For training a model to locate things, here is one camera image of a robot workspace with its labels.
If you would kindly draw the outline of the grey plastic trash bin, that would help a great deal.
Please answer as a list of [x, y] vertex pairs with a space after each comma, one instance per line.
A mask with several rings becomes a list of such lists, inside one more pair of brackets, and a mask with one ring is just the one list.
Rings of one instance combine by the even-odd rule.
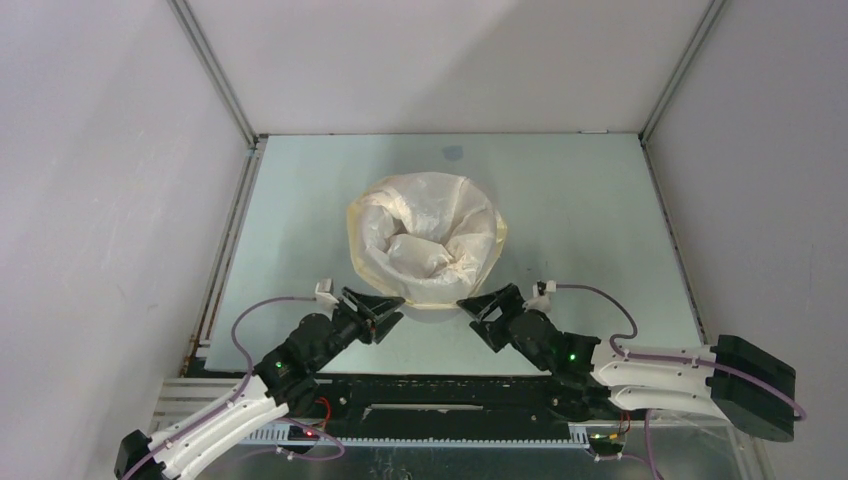
[[464, 315], [456, 304], [405, 304], [402, 313], [421, 323], [442, 323]]

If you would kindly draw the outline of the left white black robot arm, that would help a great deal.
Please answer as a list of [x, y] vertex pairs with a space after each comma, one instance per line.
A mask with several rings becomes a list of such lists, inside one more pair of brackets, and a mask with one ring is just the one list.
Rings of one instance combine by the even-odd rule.
[[317, 372], [351, 344], [380, 343], [402, 319], [401, 297], [343, 289], [320, 281], [309, 301], [322, 312], [305, 316], [289, 336], [255, 361], [238, 337], [233, 345], [247, 362], [245, 375], [226, 394], [196, 413], [147, 435], [135, 430], [119, 446], [118, 479], [194, 479], [221, 455], [266, 424], [295, 425], [312, 411]]

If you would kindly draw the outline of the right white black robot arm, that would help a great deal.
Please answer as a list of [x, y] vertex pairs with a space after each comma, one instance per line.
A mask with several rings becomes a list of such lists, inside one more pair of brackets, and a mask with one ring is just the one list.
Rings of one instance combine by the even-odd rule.
[[772, 442], [790, 442], [805, 419], [795, 399], [793, 367], [734, 335], [697, 347], [630, 347], [638, 327], [630, 312], [593, 288], [629, 322], [627, 333], [608, 339], [559, 330], [548, 313], [560, 284], [538, 282], [531, 299], [509, 284], [457, 301], [470, 328], [494, 352], [511, 347], [550, 375], [554, 398], [571, 421], [606, 418], [613, 412], [669, 410], [727, 421]]

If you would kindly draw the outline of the translucent cream trash bag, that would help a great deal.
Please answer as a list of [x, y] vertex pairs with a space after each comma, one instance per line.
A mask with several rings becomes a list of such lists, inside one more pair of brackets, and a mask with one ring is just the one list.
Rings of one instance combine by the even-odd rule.
[[452, 308], [475, 295], [503, 250], [508, 226], [466, 176], [419, 172], [386, 177], [347, 209], [359, 277], [418, 309]]

